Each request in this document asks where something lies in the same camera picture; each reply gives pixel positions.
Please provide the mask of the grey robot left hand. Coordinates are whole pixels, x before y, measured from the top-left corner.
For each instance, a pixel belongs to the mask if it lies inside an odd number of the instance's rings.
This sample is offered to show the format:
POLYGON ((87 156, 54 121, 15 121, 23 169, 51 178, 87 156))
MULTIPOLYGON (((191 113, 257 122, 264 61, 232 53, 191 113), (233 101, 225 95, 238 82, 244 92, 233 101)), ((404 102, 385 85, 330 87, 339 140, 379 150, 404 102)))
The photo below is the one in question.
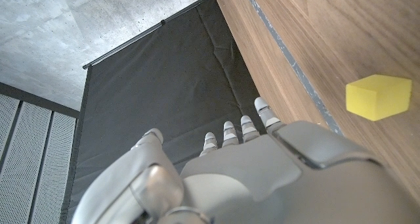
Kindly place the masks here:
POLYGON ((378 157, 319 125, 283 123, 262 98, 242 137, 231 122, 217 146, 177 171, 158 129, 86 190, 74 223, 418 223, 419 203, 378 157))

